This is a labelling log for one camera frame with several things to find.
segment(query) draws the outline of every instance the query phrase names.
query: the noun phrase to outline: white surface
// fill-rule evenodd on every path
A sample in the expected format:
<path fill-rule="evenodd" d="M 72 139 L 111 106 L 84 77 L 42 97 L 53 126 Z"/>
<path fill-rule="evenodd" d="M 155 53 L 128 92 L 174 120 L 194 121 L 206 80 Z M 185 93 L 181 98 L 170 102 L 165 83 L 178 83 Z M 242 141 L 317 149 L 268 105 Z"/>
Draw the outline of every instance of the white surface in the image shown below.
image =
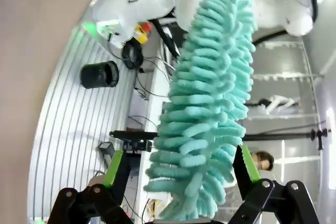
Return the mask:
<path fill-rule="evenodd" d="M 138 77 L 135 80 L 135 87 L 138 90 L 138 92 L 140 92 L 143 96 L 145 96 L 146 98 L 149 98 L 149 93 L 146 92 L 144 90 L 144 88 L 146 90 L 151 90 L 151 85 L 152 85 L 152 80 L 153 79 L 153 72 L 149 72 L 149 73 L 138 73 Z"/>
<path fill-rule="evenodd" d="M 83 88 L 81 67 L 108 60 L 119 68 L 117 86 Z M 62 188 L 83 190 L 96 171 L 105 171 L 97 146 L 109 139 L 110 131 L 125 129 L 134 80 L 135 72 L 114 59 L 83 28 L 73 29 L 36 129 L 28 185 L 29 219 L 46 220 Z"/>
<path fill-rule="evenodd" d="M 124 211 L 127 211 L 130 214 L 131 219 L 134 219 L 134 217 L 136 216 L 135 213 L 132 212 L 133 206 L 135 206 L 134 201 L 135 201 L 135 195 L 137 193 L 137 183 L 138 183 L 138 176 L 133 176 L 133 177 L 129 177 L 128 181 L 127 181 L 127 185 L 126 185 L 126 190 L 124 193 L 124 199 L 122 201 L 122 204 L 124 205 L 123 209 Z"/>
<path fill-rule="evenodd" d="M 175 0 L 97 0 L 92 6 L 93 19 L 101 27 L 101 34 L 118 33 L 111 42 L 122 48 L 139 22 L 163 17 L 174 5 Z"/>
<path fill-rule="evenodd" d="M 166 69 L 164 66 L 164 63 L 160 60 L 156 60 L 155 62 L 157 66 L 166 74 Z M 167 82 L 167 79 L 165 75 L 158 70 L 158 68 L 154 69 L 153 74 L 153 81 L 151 86 L 151 93 L 157 94 L 157 95 L 163 95 L 166 96 L 169 92 L 169 84 Z M 160 120 L 159 117 L 162 112 L 162 104 L 163 102 L 169 101 L 168 98 L 165 97 L 157 97 L 155 95 L 149 96 L 149 104 L 148 104 L 148 111 L 147 111 L 147 118 L 156 125 L 159 125 Z M 147 132 L 156 132 L 156 127 L 149 121 L 145 124 L 145 131 Z M 141 155 L 141 162 L 140 162 L 140 172 L 139 172 L 139 182 L 138 182 L 138 192 L 136 195 L 136 206 L 135 206 L 135 212 L 139 214 L 139 216 L 142 215 L 143 209 L 145 207 L 145 204 L 149 198 L 151 199 L 164 199 L 167 198 L 167 194 L 152 194 L 147 193 L 143 190 L 143 187 L 149 182 L 149 178 L 146 175 L 145 171 L 150 167 L 150 157 L 151 153 L 149 152 L 142 152 Z M 147 216 L 146 212 L 144 213 L 143 220 L 145 222 L 149 221 L 149 216 Z M 139 217 L 135 218 L 135 224 L 141 224 L 141 219 Z"/>
<path fill-rule="evenodd" d="M 130 114 L 127 119 L 127 127 L 141 129 L 146 123 L 148 101 L 143 99 L 137 90 L 133 90 Z"/>

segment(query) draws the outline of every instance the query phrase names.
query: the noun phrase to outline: black tripod rod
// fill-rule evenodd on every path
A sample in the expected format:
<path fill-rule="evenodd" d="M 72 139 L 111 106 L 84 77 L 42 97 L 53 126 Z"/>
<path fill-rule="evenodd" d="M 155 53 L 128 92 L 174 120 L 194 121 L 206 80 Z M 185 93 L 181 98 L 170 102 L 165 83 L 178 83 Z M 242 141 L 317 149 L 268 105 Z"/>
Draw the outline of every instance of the black tripod rod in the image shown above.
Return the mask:
<path fill-rule="evenodd" d="M 243 137 L 243 141 L 274 141 L 274 140 L 294 140 L 300 138 L 309 138 L 314 140 L 315 137 L 328 136 L 330 130 L 323 129 L 311 130 L 310 132 L 304 133 L 278 133 L 278 134 L 246 134 Z M 152 140 L 158 136 L 157 132 L 128 132 L 128 131 L 113 131 L 110 132 L 110 136 L 119 138 L 121 140 Z"/>

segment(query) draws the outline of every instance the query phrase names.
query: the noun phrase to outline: beige wall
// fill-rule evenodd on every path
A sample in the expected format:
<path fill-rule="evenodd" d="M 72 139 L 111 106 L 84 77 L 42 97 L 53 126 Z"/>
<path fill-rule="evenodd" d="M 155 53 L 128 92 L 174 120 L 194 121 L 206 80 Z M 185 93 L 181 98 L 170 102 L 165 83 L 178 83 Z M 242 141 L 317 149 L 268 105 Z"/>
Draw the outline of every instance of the beige wall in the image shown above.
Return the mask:
<path fill-rule="evenodd" d="M 0 0 L 0 219 L 25 223 L 40 109 L 71 28 L 90 0 Z"/>

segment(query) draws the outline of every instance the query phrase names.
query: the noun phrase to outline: teal microfiber duster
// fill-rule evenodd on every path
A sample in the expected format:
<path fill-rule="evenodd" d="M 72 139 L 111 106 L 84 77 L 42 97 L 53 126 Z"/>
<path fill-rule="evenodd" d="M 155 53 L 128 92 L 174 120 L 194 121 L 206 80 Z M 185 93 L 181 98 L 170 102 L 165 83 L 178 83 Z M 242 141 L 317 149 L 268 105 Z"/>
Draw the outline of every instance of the teal microfiber duster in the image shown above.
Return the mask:
<path fill-rule="evenodd" d="M 181 50 L 170 102 L 164 105 L 157 152 L 152 153 L 146 191 L 165 191 L 173 200 L 161 218 L 213 218 L 232 182 L 233 159 L 245 129 L 253 69 L 250 3 L 202 0 Z"/>

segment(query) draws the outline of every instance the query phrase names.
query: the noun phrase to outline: bolt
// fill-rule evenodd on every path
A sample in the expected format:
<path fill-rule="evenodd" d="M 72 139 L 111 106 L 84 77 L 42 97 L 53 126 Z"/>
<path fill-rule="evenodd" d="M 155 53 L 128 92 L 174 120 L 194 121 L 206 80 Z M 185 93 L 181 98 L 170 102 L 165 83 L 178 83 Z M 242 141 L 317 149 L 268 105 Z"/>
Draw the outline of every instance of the bolt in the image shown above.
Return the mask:
<path fill-rule="evenodd" d="M 265 188 L 268 188 L 270 186 L 269 182 L 268 181 L 264 181 L 262 183 L 262 186 L 265 187 Z"/>
<path fill-rule="evenodd" d="M 93 190 L 96 194 L 100 193 L 100 188 L 99 187 L 96 187 L 94 190 Z"/>
<path fill-rule="evenodd" d="M 298 186 L 298 184 L 296 184 L 296 183 L 291 184 L 290 187 L 291 187 L 293 190 L 297 190 L 297 189 L 299 189 L 299 186 Z"/>

